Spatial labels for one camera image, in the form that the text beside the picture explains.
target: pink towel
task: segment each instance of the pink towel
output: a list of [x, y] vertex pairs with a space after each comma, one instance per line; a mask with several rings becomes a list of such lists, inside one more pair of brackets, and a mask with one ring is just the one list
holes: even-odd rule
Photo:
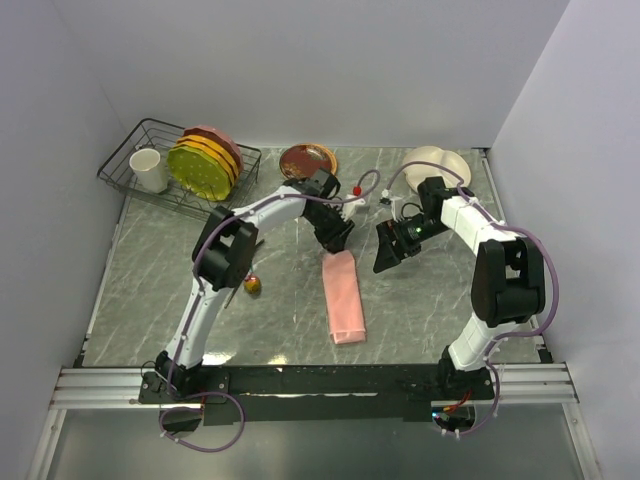
[[356, 277], [356, 261], [348, 250], [322, 260], [329, 334], [335, 344], [364, 342], [366, 329]]

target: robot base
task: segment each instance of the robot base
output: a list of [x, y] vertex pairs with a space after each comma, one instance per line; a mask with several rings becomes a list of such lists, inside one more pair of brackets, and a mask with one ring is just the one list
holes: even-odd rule
[[[247, 421], [337, 420], [401, 418], [429, 422], [431, 402], [459, 400], [471, 390], [472, 400], [491, 400], [491, 377], [486, 369], [448, 375], [440, 364], [407, 365], [283, 365], [198, 366], [190, 391], [222, 391], [242, 405]], [[166, 381], [147, 372], [140, 390], [142, 404], [194, 403], [171, 398]], [[238, 412], [222, 397], [207, 397], [204, 425], [228, 425]]]

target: dish rack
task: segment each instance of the dish rack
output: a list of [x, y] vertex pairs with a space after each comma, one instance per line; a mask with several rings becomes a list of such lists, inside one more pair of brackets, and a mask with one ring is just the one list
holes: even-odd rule
[[169, 175], [169, 187], [162, 193], [152, 193], [138, 182], [129, 166], [129, 157], [141, 148], [154, 148], [160, 152], [165, 161], [165, 168], [168, 168], [166, 167], [167, 153], [182, 137], [183, 132], [184, 127], [162, 120], [155, 118], [141, 120], [102, 164], [98, 170], [98, 178], [104, 180], [107, 185], [134, 198], [200, 220], [209, 218], [211, 210], [217, 205], [224, 205], [227, 208], [241, 206], [253, 185], [258, 182], [262, 158], [260, 150], [246, 145], [238, 144], [244, 157], [244, 170], [240, 173], [229, 196], [222, 202], [214, 202], [197, 196], [171, 175]]

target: brown plate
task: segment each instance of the brown plate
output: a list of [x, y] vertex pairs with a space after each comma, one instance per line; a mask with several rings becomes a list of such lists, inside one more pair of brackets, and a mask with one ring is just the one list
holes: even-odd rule
[[209, 127], [207, 125], [197, 125], [191, 128], [184, 129], [184, 136], [187, 135], [200, 135], [201, 137], [213, 140], [218, 145], [223, 147], [233, 157], [238, 165], [239, 171], [244, 170], [244, 161], [242, 160], [242, 152], [240, 147], [235, 144], [231, 137], [226, 133], [218, 130], [217, 128]]
[[280, 156], [280, 171], [287, 178], [310, 178], [319, 168], [326, 168], [334, 175], [338, 171], [335, 155], [323, 145], [301, 143]]

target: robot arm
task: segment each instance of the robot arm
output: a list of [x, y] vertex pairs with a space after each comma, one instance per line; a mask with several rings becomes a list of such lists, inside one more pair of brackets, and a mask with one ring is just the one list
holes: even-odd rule
[[[529, 239], [496, 228], [494, 218], [485, 218], [457, 189], [447, 189], [442, 177], [427, 178], [418, 186], [418, 194], [421, 213], [377, 225], [380, 247], [374, 272], [417, 255], [421, 242], [447, 229], [462, 238], [477, 257], [473, 313], [445, 349], [441, 365], [447, 370], [445, 377], [477, 371], [485, 366], [485, 352], [497, 335], [514, 331], [544, 309], [542, 254]], [[517, 275], [507, 275], [507, 269]]]
[[[204, 252], [178, 329], [166, 350], [156, 359], [156, 370], [161, 376], [168, 380], [169, 371], [172, 371], [171, 383], [178, 391], [188, 391], [187, 384], [202, 363], [207, 336], [225, 298], [249, 272], [258, 234], [263, 235], [288, 220], [304, 217], [314, 226], [316, 238], [327, 251], [344, 250], [347, 236], [354, 227], [351, 220], [343, 218], [330, 205], [302, 197], [287, 197], [328, 198], [339, 189], [336, 177], [318, 170], [310, 179], [288, 180], [273, 194], [251, 205], [235, 211], [217, 207], [211, 213], [193, 251], [194, 261], [207, 238], [222, 222], [233, 216], [242, 215], [242, 219], [224, 227]], [[277, 201], [265, 205], [271, 197]]]

